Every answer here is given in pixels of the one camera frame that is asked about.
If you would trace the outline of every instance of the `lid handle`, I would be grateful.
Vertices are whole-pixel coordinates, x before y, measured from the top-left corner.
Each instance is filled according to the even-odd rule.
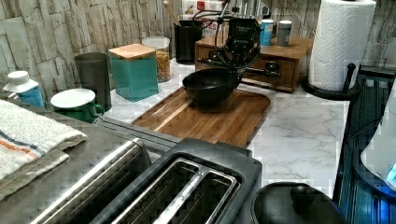
[[[296,209],[307,207],[315,200],[314,190],[302,183],[291,188],[290,197]]]

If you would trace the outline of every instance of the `black canister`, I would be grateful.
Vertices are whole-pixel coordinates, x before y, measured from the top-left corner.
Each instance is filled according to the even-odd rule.
[[[95,101],[105,111],[111,108],[110,82],[108,77],[107,55],[90,52],[75,57],[79,80],[83,89],[94,91]]]
[[[201,21],[179,21],[175,25],[175,50],[177,63],[194,63],[195,42],[202,39]]]

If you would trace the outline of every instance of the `black pot lid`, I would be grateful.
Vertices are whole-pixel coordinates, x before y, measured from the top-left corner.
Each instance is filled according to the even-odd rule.
[[[255,224],[347,223],[332,200],[306,184],[279,182],[260,189],[253,198]]]

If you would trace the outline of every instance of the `green mug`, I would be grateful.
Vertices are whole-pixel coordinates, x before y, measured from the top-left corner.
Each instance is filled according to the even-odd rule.
[[[105,110],[94,102],[95,93],[86,89],[73,89],[55,94],[50,103],[56,113],[93,123]]]

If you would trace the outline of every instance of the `blue container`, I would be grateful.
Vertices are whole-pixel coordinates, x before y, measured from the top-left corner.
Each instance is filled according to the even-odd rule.
[[[262,32],[260,33],[261,46],[271,46],[273,28],[274,28],[273,20],[262,20]]]
[[[15,92],[21,101],[44,107],[43,97],[38,83],[29,78],[26,71],[16,71],[8,74],[8,84],[3,88],[5,92]]]
[[[132,44],[110,50],[116,93],[136,102],[158,93],[155,49]]]

